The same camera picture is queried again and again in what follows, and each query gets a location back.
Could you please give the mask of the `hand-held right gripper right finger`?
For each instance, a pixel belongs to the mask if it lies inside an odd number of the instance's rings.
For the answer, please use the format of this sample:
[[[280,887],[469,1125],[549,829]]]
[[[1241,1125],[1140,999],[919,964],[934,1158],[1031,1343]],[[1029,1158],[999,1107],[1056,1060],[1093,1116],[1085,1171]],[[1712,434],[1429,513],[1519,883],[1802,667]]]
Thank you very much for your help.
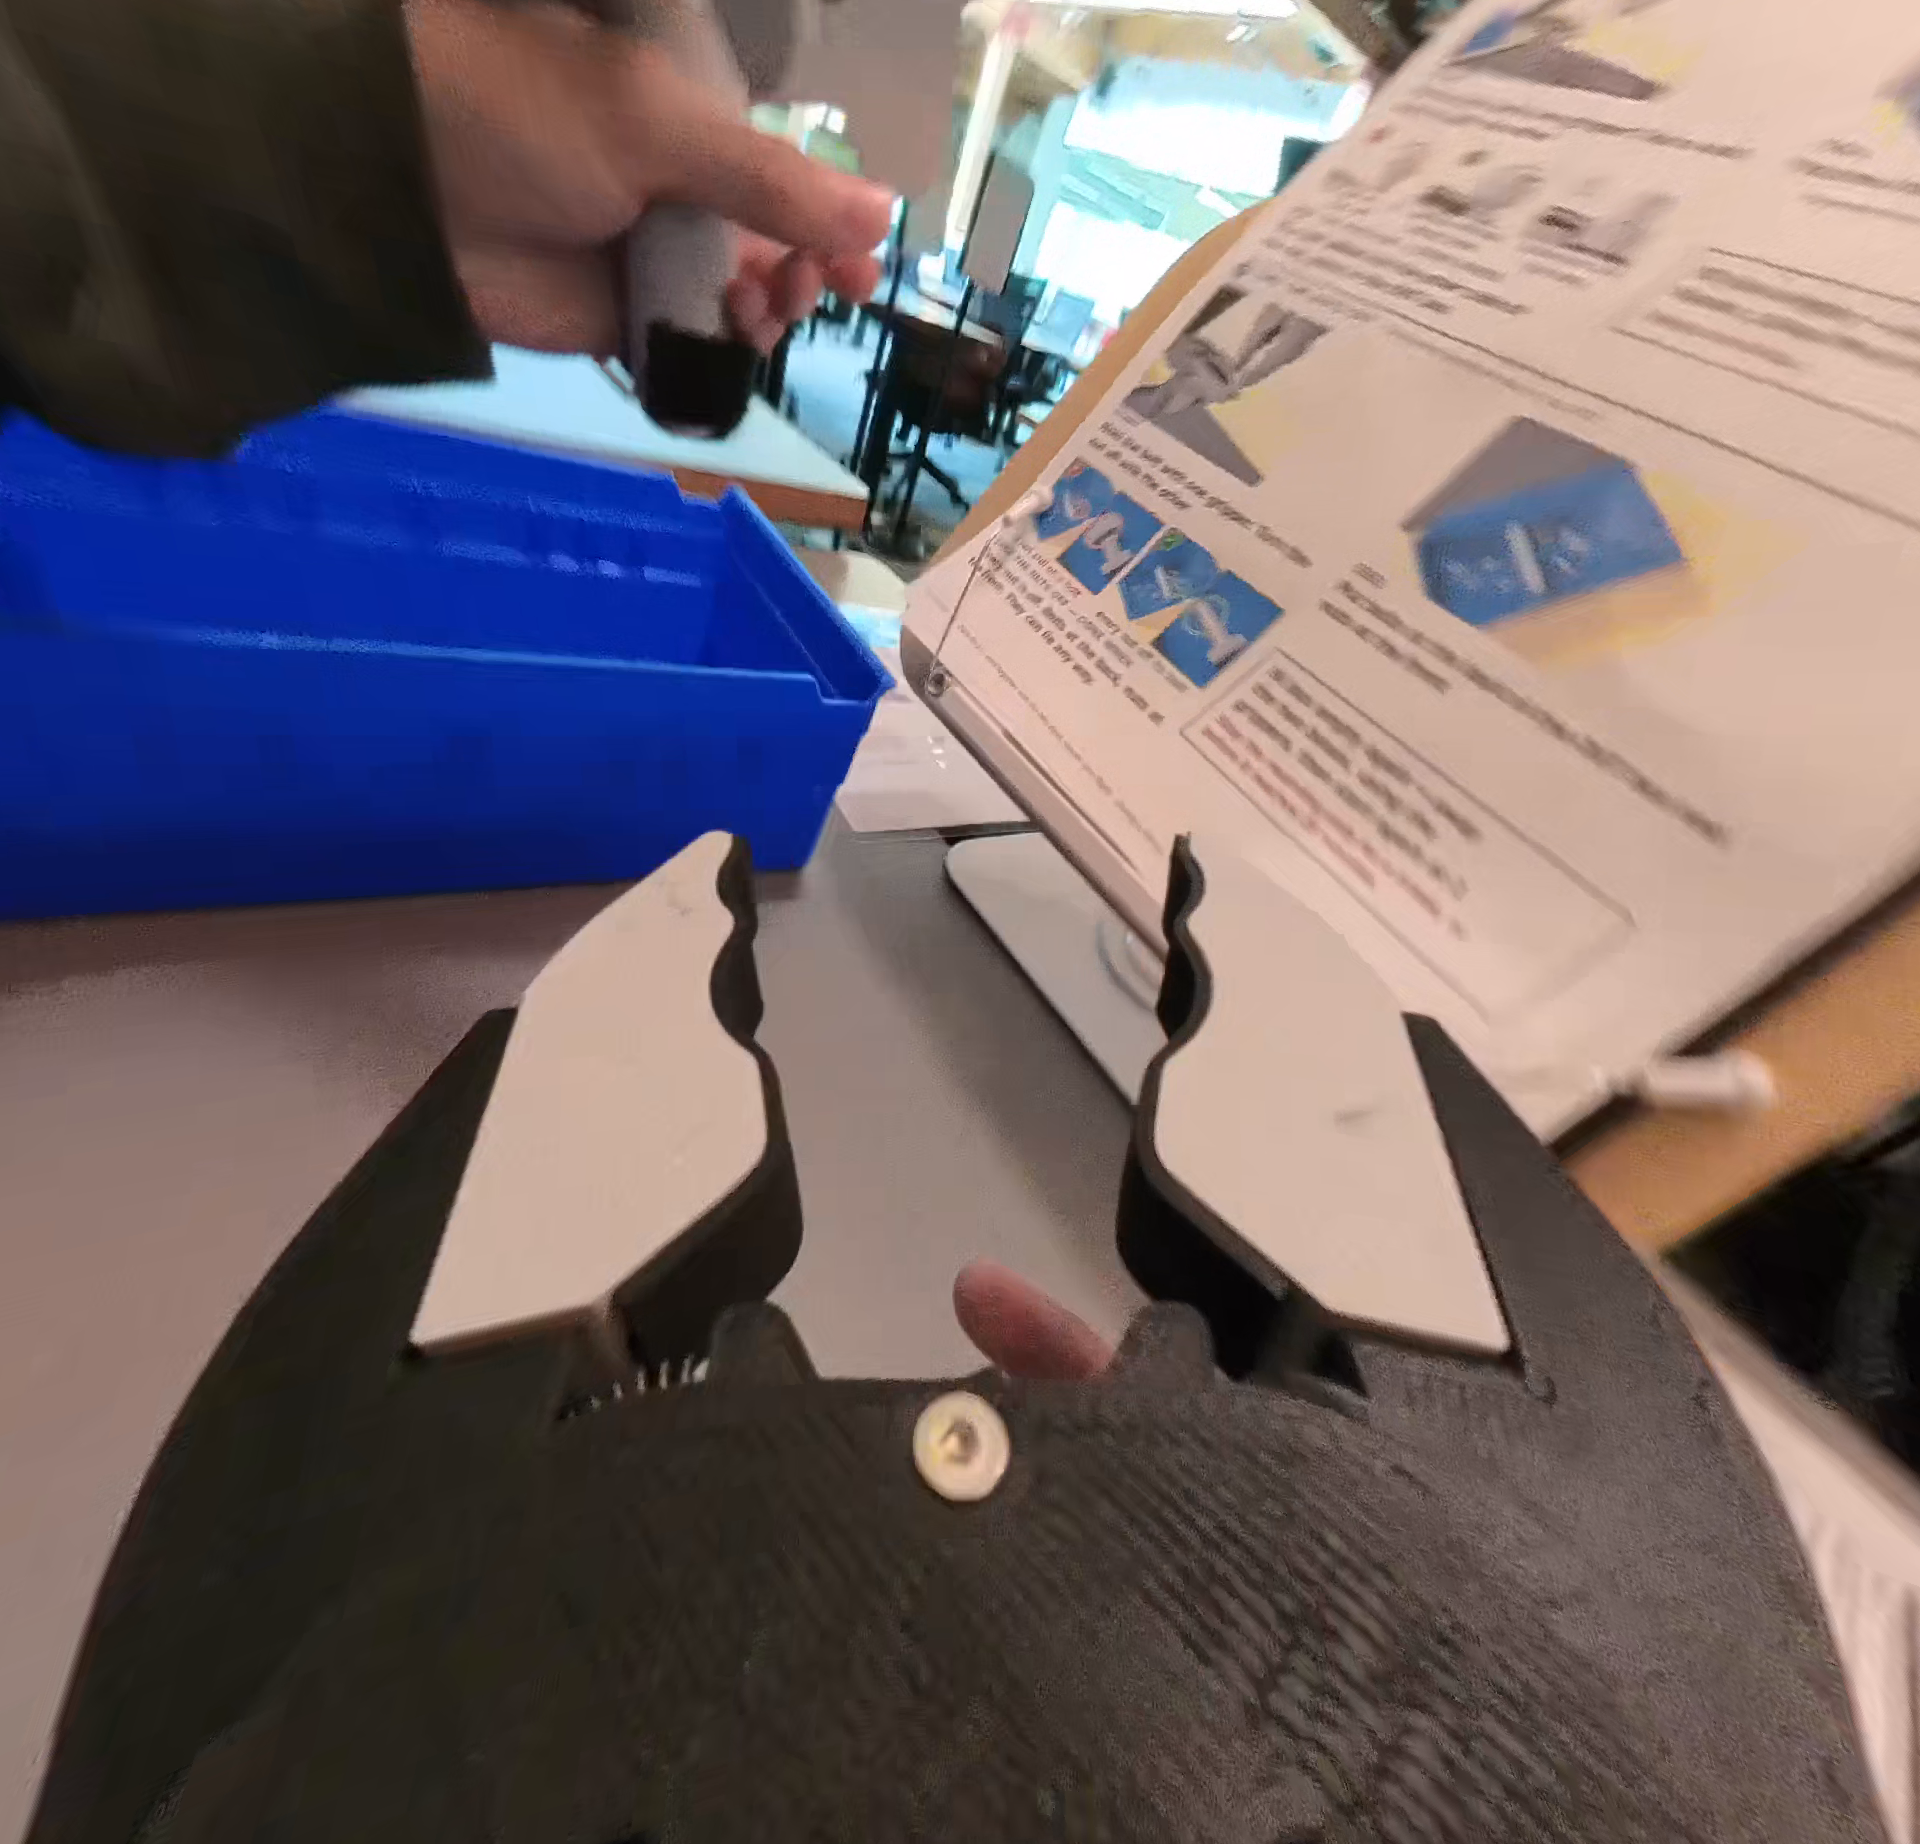
[[[1491,1365],[1514,1334],[1409,1016],[1218,838],[1175,843],[1163,1043],[1132,1112],[1117,1253],[1199,1314],[1234,1382],[1361,1389],[1357,1345]]]

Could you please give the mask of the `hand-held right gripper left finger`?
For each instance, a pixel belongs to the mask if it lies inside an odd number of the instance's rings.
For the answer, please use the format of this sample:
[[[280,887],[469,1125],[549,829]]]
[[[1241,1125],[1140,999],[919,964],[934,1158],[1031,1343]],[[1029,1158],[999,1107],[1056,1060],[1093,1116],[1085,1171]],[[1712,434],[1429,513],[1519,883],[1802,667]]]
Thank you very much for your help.
[[[758,1043],[747,841],[710,831],[617,896],[513,1015],[408,1340],[707,1352],[795,1267],[804,1211]]]

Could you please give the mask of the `blue plastic bin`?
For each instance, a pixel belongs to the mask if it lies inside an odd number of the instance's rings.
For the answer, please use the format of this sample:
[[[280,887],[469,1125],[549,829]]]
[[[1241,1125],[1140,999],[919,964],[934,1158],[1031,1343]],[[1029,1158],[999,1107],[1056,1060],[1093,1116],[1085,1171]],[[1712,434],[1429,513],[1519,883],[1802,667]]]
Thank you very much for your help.
[[[740,491],[322,410],[2,440],[4,921],[808,864],[894,688]]]

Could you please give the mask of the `person's left forearm dark sleeve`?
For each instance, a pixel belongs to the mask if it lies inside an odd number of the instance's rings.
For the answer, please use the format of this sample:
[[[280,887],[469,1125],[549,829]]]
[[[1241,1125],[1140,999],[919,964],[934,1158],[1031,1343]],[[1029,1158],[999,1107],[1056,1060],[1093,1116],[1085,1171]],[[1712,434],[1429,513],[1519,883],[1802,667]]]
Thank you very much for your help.
[[[490,374],[402,0],[2,0],[6,414],[205,458]]]

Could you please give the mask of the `grey desk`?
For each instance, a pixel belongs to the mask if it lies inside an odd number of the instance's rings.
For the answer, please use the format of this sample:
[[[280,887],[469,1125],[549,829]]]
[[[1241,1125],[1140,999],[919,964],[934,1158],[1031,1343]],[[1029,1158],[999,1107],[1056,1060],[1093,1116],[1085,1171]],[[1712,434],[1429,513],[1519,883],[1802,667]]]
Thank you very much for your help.
[[[950,889],[932,836],[841,816],[760,883],[760,1037],[804,1251],[780,1303],[835,1377],[979,1366],[999,1263],[1117,1339],[1129,1112]],[[480,1016],[612,892],[4,928],[2,1832],[22,1841],[92,1598],[205,1362]]]

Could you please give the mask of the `person's left hand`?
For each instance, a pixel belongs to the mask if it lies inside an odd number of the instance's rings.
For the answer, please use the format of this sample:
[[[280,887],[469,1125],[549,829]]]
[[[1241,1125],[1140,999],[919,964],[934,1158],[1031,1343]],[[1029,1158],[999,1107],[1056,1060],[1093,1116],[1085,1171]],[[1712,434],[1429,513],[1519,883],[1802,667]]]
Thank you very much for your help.
[[[669,61],[552,3],[402,0],[445,244],[490,344],[609,358],[626,234],[655,204],[735,227],[732,328],[773,349],[864,303],[894,194],[731,116]]]

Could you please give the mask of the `person's right hand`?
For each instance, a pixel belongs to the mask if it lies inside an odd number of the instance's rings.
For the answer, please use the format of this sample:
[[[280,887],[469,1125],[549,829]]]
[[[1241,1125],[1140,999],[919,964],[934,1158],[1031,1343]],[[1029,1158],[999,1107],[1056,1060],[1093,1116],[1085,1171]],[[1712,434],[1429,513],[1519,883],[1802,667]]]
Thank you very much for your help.
[[[995,1370],[1031,1382],[1088,1382],[1109,1370],[1117,1347],[1073,1308],[1021,1274],[972,1260],[953,1282],[963,1336]]]

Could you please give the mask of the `white background table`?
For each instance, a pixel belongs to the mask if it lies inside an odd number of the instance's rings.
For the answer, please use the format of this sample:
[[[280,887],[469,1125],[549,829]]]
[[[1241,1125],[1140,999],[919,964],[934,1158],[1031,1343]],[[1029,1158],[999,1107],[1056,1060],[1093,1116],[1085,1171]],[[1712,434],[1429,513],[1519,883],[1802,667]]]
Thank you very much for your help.
[[[340,410],[473,440],[494,440],[609,469],[658,472],[685,492],[737,489],[776,525],[854,537],[868,518],[860,476],[760,397],[726,437],[685,437],[655,422],[615,371],[590,358],[492,346],[474,383],[369,387]]]

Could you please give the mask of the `black background chair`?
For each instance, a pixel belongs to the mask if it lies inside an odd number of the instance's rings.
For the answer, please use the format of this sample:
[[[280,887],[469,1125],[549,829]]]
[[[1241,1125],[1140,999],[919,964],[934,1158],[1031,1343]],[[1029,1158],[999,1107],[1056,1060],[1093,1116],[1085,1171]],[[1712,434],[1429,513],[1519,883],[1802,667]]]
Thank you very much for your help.
[[[996,469],[1010,454],[1015,378],[1026,344],[979,325],[972,294],[942,306],[915,293],[882,294],[860,308],[879,330],[876,357],[854,434],[853,470],[868,491],[864,537],[904,546],[927,485],[967,513],[974,495],[939,462],[934,446],[979,446]]]

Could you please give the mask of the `standing whiteboard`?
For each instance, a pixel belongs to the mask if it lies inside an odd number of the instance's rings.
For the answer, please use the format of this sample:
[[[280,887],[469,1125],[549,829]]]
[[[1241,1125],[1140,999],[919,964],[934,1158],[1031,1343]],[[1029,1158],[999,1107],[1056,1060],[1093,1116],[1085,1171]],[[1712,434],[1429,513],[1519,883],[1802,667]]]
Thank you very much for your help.
[[[1034,206],[1034,181],[1025,166],[995,153],[972,202],[959,256],[959,276],[982,294],[1005,294]]]

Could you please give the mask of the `silver document stand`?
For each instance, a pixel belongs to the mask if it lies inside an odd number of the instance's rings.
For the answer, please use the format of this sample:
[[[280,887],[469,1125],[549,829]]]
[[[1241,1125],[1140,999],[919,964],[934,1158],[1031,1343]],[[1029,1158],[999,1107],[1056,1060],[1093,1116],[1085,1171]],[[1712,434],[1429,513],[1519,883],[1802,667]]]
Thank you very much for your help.
[[[1016,726],[970,688],[907,618],[903,672],[915,694],[1021,807],[1026,827],[964,838],[946,881],[1069,1028],[1126,1107],[1165,1046],[1158,1000],[1166,946],[1140,875]]]

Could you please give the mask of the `white clip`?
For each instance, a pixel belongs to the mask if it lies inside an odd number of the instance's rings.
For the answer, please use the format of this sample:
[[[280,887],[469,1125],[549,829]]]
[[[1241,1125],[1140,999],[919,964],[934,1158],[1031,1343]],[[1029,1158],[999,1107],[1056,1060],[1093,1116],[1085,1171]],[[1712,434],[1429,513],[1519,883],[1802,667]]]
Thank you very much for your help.
[[[1611,1100],[1656,1112],[1769,1112],[1780,1086],[1757,1052],[1741,1046],[1651,1058],[1630,1072],[1601,1080]]]

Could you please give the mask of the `small white paper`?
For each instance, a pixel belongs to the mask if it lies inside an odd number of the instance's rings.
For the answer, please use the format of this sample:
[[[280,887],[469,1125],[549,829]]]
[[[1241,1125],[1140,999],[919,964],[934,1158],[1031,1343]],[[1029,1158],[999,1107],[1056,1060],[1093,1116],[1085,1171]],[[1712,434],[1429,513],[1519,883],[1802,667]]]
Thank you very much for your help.
[[[969,833],[1026,825],[1029,815],[907,687],[876,704],[835,807],[860,836]]]

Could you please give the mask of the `printed instruction sheet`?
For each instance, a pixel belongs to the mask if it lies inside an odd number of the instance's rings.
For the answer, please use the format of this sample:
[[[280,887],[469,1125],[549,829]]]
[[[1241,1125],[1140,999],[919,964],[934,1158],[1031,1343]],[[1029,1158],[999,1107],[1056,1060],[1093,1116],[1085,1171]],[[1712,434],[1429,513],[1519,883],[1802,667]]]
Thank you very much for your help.
[[[1155,930],[1212,834],[1542,1134],[1916,875],[1919,0],[1477,0],[903,662]]]

